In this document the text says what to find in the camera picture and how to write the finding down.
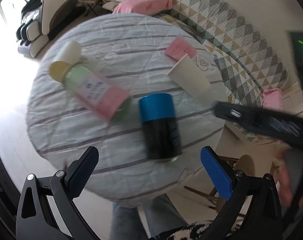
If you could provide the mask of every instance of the massage chair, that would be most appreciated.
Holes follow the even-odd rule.
[[[21,10],[21,25],[16,31],[18,52],[34,58],[63,28],[85,11],[85,7],[76,7],[77,1],[28,1]]]

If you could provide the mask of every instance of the human hand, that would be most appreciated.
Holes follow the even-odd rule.
[[[284,153],[277,152],[275,157],[281,160],[284,160]],[[289,207],[293,200],[293,193],[290,190],[290,176],[286,169],[285,162],[279,167],[278,181],[280,188],[278,191],[279,201],[282,206]],[[299,206],[303,206],[303,196],[299,200]]]

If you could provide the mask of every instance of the blue can lid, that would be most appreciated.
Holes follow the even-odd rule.
[[[139,100],[141,121],[175,117],[173,98],[170,94],[159,93]]]

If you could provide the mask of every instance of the blue gripper pad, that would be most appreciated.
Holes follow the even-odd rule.
[[[217,189],[219,196],[229,200],[233,193],[232,181],[206,147],[201,150],[201,162]]]

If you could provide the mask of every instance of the striped tablecloth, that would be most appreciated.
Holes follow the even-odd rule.
[[[214,66],[207,70],[211,88],[204,104],[166,76],[176,61],[164,50],[179,34]],[[130,111],[118,124],[107,126],[49,76],[50,62],[71,40],[81,44],[82,61],[96,65],[103,75],[132,95]],[[213,116],[212,104],[214,100],[226,101],[227,97],[213,57],[186,32],[160,19],[108,14],[88,20],[56,41],[40,63],[28,104],[30,140],[39,155],[57,169],[65,161],[70,164],[78,159],[88,146],[95,146],[99,163],[86,188],[122,205],[137,206],[195,175],[202,169],[202,147],[216,148],[224,121]],[[153,92],[173,96],[183,148],[183,154],[174,162],[146,158],[138,100]]]

